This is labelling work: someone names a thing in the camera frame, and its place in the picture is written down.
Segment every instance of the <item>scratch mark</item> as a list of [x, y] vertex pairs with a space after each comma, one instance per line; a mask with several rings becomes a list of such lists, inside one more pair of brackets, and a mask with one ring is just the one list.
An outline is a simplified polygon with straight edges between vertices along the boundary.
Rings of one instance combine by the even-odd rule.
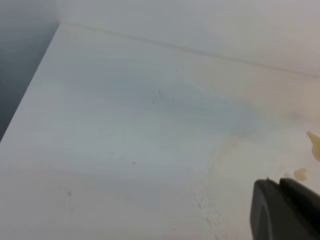
[[209, 218], [205, 218], [205, 221], [209, 224], [209, 225], [211, 225], [211, 221], [209, 220]]

